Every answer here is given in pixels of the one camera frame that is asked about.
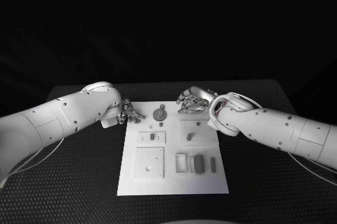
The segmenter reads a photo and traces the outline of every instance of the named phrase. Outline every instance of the table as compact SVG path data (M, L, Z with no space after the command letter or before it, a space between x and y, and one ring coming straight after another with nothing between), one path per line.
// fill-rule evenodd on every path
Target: table
M263 107L295 114L275 80L115 84L131 101L173 101L190 87L236 92ZM54 87L47 100L85 85ZM118 196L126 125L96 122L70 135L49 159L8 178L0 192L0 223L162 223L213 219L237 223L335 223L337 187L318 179L288 154L242 134L219 135L229 194ZM37 160L52 151L44 149ZM325 178L332 174L305 160Z

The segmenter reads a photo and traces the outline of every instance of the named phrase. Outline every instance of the black background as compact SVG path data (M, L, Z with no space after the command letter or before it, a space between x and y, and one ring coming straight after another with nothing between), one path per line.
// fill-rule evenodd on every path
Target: black background
M56 85L272 78L337 123L335 0L1 1L1 116Z

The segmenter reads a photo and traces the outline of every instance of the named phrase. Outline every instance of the black mesh surface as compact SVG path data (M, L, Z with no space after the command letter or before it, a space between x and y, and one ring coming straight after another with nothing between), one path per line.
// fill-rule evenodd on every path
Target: black mesh surface
M118 84L131 101L175 101L190 86L236 92L263 107L295 114L273 80ZM82 86L54 87L49 100ZM118 196L126 125L95 123L70 135L49 159L13 175L0 192L0 223L162 223L213 219L237 223L337 223L337 187L318 179L288 154L220 133L229 186L223 195ZM53 149L53 144L34 160ZM332 174L301 162L325 178Z

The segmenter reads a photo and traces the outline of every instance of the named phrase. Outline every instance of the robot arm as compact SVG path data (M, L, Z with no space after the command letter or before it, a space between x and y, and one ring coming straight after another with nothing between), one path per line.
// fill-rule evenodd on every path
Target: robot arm
M185 106L188 100L184 101L178 113L194 112L196 104L203 105L198 102ZM270 109L253 109L234 93L214 93L207 102L207 124L223 134L236 136L242 132L250 140L337 169L335 126Z
M144 119L108 82L0 118L0 181L16 164L36 151L80 131L98 120L106 128L129 117Z

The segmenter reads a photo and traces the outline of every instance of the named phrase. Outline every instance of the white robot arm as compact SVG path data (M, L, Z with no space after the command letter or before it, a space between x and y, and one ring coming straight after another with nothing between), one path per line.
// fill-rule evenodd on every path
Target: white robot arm
M178 113L200 113L209 106L209 126L229 136L239 132L260 144L337 169L337 127L270 109L253 109L236 93L190 87L177 99Z
M80 92L0 118L0 182L31 153L98 120L106 128L126 118L138 123L144 116L108 82L88 85Z

